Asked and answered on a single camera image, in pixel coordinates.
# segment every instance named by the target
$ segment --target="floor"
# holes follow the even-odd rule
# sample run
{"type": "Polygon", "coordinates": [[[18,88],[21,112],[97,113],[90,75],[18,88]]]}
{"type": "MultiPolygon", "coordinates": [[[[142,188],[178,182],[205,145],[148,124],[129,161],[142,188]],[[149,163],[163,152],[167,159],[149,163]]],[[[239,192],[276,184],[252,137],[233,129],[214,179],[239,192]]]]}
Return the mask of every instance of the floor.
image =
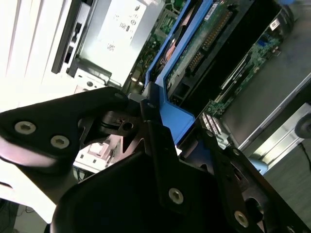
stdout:
{"type": "MultiPolygon", "coordinates": [[[[311,139],[303,145],[311,157],[311,139]]],[[[301,148],[293,149],[264,177],[311,229],[311,170],[301,148]]]]}
{"type": "Polygon", "coordinates": [[[13,232],[18,206],[18,204],[8,201],[0,210],[0,233],[13,232]]]}

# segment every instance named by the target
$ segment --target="motherboard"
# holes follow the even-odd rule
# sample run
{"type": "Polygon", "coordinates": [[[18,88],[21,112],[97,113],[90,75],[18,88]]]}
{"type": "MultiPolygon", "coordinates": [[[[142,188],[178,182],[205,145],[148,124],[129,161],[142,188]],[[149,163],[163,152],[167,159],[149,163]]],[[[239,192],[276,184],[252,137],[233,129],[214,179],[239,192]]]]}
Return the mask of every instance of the motherboard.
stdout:
{"type": "Polygon", "coordinates": [[[265,31],[252,46],[237,68],[222,85],[222,91],[215,100],[210,100],[204,112],[220,117],[234,98],[247,87],[262,66],[272,57],[280,54],[280,39],[274,38],[265,31]]]}
{"type": "MultiPolygon", "coordinates": [[[[174,85],[177,77],[179,77],[184,71],[194,72],[204,55],[208,53],[210,46],[233,14],[233,12],[228,10],[228,5],[233,2],[234,1],[231,0],[219,1],[211,6],[197,32],[191,39],[191,42],[187,45],[170,75],[166,79],[168,92],[174,85]]],[[[178,104],[178,101],[173,98],[171,101],[178,104]]]]}
{"type": "Polygon", "coordinates": [[[129,75],[129,78],[132,78],[133,81],[137,83],[139,83],[139,81],[144,82],[144,74],[170,33],[185,3],[186,0],[165,1],[164,8],[129,75]]]}

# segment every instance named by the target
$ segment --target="sticker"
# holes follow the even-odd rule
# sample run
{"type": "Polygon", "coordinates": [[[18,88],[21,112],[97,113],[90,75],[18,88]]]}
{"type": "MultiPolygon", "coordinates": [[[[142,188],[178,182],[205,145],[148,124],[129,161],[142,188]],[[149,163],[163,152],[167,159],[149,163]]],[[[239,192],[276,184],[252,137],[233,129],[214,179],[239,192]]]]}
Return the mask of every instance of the sticker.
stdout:
{"type": "Polygon", "coordinates": [[[270,24],[271,30],[274,31],[274,29],[277,28],[278,25],[280,25],[280,21],[276,18],[276,19],[273,20],[273,22],[270,24]]]}
{"type": "Polygon", "coordinates": [[[209,12],[207,13],[207,15],[205,16],[204,20],[208,21],[208,19],[212,16],[212,14],[214,13],[216,7],[217,7],[218,3],[214,3],[212,5],[212,7],[210,8],[209,12]]]}
{"type": "Polygon", "coordinates": [[[131,44],[133,36],[145,13],[146,6],[137,0],[122,2],[112,0],[102,28],[98,34],[98,42],[109,54],[121,52],[122,48],[131,44]]]}

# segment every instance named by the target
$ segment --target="circuit board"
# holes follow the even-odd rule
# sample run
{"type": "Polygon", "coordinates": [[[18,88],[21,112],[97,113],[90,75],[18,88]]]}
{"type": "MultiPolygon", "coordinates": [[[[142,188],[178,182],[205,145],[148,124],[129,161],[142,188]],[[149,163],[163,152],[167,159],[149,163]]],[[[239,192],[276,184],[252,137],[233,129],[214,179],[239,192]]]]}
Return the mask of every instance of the circuit board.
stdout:
{"type": "Polygon", "coordinates": [[[229,20],[232,13],[227,9],[227,6],[231,2],[231,0],[224,0],[215,2],[211,6],[205,19],[167,77],[167,91],[174,85],[176,77],[181,75],[186,68],[189,68],[192,72],[199,64],[204,57],[204,53],[208,51],[218,33],[229,20]]]}
{"type": "Polygon", "coordinates": [[[252,46],[246,56],[249,60],[244,65],[243,70],[238,74],[243,81],[236,87],[233,94],[225,98],[224,94],[220,94],[215,100],[210,100],[204,112],[215,117],[220,117],[234,98],[250,83],[252,78],[256,76],[262,66],[272,56],[278,56],[280,51],[278,46],[281,41],[273,38],[265,31],[260,39],[252,46]]]}
{"type": "Polygon", "coordinates": [[[160,13],[157,23],[152,29],[149,37],[142,48],[138,58],[133,65],[129,78],[139,82],[146,73],[151,62],[159,52],[164,40],[170,33],[175,24],[181,9],[184,7],[186,0],[166,0],[165,7],[160,13]]]}

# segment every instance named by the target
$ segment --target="metal screw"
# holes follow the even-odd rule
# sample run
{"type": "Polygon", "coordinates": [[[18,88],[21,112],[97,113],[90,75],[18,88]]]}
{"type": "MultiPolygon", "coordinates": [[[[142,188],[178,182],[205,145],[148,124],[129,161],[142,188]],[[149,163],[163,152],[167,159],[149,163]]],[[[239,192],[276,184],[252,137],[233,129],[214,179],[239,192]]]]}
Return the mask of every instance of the metal screw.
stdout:
{"type": "Polygon", "coordinates": [[[51,139],[52,146],[64,149],[69,146],[69,139],[62,135],[56,135],[51,139]]]}
{"type": "Polygon", "coordinates": [[[241,211],[237,210],[236,212],[234,212],[234,217],[241,226],[243,226],[245,228],[248,227],[248,220],[241,211]]]}
{"type": "Polygon", "coordinates": [[[20,121],[14,126],[16,132],[21,134],[32,134],[36,130],[36,126],[29,121],[20,121]]]}
{"type": "Polygon", "coordinates": [[[235,153],[236,155],[240,155],[240,152],[237,149],[233,149],[233,153],[235,153]]]}
{"type": "Polygon", "coordinates": [[[287,230],[289,233],[295,233],[295,231],[293,230],[293,228],[291,228],[290,226],[287,226],[287,230]]]}
{"type": "Polygon", "coordinates": [[[178,205],[184,202],[184,196],[177,188],[170,188],[169,197],[174,203],[178,205]]]}
{"type": "Polygon", "coordinates": [[[213,134],[211,131],[209,131],[209,130],[206,130],[206,133],[207,133],[208,136],[210,136],[210,137],[213,137],[213,136],[214,136],[214,134],[213,134]]]}
{"type": "Polygon", "coordinates": [[[153,104],[147,103],[149,107],[154,108],[153,104]]]}
{"type": "Polygon", "coordinates": [[[124,96],[121,95],[120,93],[116,93],[116,94],[115,94],[115,97],[118,97],[119,99],[123,99],[123,98],[124,98],[124,96]]]}

